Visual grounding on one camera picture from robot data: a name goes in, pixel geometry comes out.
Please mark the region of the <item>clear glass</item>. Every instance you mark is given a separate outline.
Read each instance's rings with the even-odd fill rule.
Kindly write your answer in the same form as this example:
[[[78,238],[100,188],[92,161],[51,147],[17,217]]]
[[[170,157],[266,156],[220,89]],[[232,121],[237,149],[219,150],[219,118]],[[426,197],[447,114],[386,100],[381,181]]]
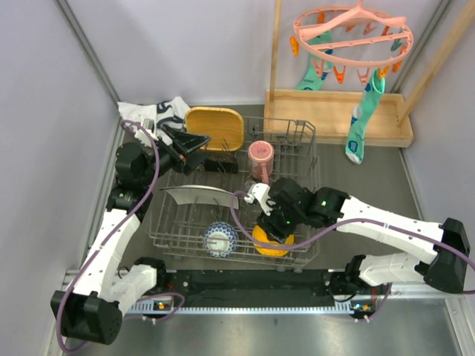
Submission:
[[[256,182],[253,181],[253,180],[247,180],[247,181],[245,181],[245,183],[244,183],[245,190],[246,190],[246,191],[251,190],[252,187],[253,187],[255,184],[256,184]]]

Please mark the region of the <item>yellow bowl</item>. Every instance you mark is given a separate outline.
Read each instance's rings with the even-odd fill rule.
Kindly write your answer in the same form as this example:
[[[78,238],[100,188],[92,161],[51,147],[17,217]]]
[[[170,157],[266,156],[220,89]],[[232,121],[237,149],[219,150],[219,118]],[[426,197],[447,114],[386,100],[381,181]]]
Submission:
[[[264,248],[262,243],[272,246],[282,246],[282,243],[269,239],[267,233],[258,225],[253,228],[252,236],[258,241],[258,243],[254,243],[254,247],[260,254],[264,256],[283,257],[289,253],[288,250]]]

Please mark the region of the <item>pink ceramic mug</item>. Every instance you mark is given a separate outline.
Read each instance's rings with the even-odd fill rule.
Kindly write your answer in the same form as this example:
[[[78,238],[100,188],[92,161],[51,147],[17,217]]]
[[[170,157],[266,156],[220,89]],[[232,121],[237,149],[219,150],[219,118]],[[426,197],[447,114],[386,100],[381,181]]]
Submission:
[[[247,154],[252,177],[269,184],[275,157],[272,144],[264,140],[255,141],[248,147]]]

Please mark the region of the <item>white square plate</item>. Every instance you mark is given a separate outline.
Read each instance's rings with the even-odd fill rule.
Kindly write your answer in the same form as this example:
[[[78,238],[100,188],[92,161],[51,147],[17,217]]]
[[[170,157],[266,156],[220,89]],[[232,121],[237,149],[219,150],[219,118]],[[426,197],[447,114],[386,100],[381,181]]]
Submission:
[[[232,202],[232,193],[221,188],[207,185],[180,185],[161,188],[169,194],[178,205],[219,205],[222,207],[239,209],[237,199]]]

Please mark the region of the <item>blue white patterned bowl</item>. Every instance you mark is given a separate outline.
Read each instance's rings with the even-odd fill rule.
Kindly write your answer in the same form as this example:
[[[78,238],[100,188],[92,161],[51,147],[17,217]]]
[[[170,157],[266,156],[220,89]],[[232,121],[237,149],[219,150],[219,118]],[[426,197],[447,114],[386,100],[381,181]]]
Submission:
[[[215,258],[228,258],[236,251],[239,234],[227,222],[214,222],[204,232],[203,247]]]

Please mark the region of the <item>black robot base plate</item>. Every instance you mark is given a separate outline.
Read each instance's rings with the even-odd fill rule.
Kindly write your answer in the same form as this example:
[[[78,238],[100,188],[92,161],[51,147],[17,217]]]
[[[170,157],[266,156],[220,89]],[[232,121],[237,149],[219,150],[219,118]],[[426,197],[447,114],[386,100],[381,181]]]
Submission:
[[[387,285],[371,287],[350,282],[343,272],[305,269],[178,270],[159,277],[159,285],[145,296],[177,292],[185,308],[259,308],[333,306],[337,296],[385,295]]]

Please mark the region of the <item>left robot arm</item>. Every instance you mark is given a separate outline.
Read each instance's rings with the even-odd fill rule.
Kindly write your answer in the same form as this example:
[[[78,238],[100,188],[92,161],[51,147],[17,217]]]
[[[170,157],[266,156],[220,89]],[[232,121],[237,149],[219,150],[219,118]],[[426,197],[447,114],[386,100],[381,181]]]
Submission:
[[[50,300],[63,352],[69,350],[65,338],[111,344],[127,311],[145,293],[166,290],[162,261],[141,257],[124,277],[118,275],[119,265],[146,215],[158,178],[170,170],[189,175],[206,159],[201,148],[211,139],[168,125],[159,134],[130,120],[122,126],[136,139],[116,151],[115,183],[94,244],[67,289],[55,291]]]

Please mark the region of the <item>black floral square plate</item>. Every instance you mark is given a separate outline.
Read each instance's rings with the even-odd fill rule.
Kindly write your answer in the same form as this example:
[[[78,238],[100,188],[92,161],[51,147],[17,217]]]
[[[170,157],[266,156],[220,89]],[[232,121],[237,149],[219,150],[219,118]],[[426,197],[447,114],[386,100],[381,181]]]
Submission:
[[[237,159],[228,154],[209,154],[203,167],[205,171],[224,174],[237,174],[239,171]]]

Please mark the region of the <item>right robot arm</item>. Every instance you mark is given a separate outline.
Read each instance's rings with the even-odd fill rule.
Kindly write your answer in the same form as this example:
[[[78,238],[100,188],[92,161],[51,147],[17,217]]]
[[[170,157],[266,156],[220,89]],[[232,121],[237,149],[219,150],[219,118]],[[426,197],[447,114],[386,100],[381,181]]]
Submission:
[[[308,225],[321,232],[355,234],[396,248],[395,254],[352,258],[344,275],[348,288],[357,294],[385,283],[426,283],[446,293],[464,292],[471,247],[458,220],[415,220],[375,208],[334,188],[311,191],[290,178],[280,178],[273,185],[257,183],[247,199],[261,207],[258,226],[280,243],[299,225]]]

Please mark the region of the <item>yellow woven-pattern plate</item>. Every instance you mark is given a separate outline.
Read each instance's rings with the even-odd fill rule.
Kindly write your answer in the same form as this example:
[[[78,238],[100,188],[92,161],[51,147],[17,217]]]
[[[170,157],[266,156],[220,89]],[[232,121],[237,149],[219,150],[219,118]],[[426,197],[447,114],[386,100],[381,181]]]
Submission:
[[[186,113],[185,124],[190,134],[211,137],[205,151],[233,152],[244,144],[243,117],[232,109],[194,107]]]

